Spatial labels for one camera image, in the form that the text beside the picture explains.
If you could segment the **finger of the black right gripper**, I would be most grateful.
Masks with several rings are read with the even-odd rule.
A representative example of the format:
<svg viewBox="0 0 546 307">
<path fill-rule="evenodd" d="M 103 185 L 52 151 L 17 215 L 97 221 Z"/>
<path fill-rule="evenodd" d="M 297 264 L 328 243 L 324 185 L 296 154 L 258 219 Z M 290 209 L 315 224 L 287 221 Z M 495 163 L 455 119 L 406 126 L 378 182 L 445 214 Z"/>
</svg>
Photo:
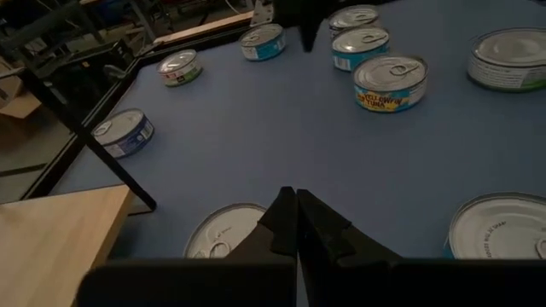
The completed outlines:
<svg viewBox="0 0 546 307">
<path fill-rule="evenodd" d="M 328 11 L 328 0 L 303 0 L 300 7 L 300 39 L 304 52 L 311 52 L 318 29 Z"/>
</svg>

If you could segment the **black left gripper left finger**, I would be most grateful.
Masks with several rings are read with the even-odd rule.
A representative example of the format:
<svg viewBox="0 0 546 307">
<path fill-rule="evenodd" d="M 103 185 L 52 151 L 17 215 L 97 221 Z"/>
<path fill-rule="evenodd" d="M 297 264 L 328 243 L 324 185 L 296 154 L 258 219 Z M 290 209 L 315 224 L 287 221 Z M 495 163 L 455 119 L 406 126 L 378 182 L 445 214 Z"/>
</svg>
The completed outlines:
<svg viewBox="0 0 546 307">
<path fill-rule="evenodd" d="M 227 259 L 296 259 L 297 228 L 297 195 L 292 187 L 281 187 L 254 229 Z"/>
</svg>

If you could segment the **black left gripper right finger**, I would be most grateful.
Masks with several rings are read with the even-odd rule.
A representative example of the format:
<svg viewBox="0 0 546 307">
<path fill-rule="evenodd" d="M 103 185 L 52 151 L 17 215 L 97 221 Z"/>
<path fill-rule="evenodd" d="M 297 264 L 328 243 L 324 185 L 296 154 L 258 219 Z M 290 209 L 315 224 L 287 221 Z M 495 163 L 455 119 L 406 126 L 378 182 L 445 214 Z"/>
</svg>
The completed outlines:
<svg viewBox="0 0 546 307">
<path fill-rule="evenodd" d="M 364 234 L 307 189 L 298 189 L 306 237 L 318 239 L 329 261 L 398 261 L 401 256 Z"/>
</svg>

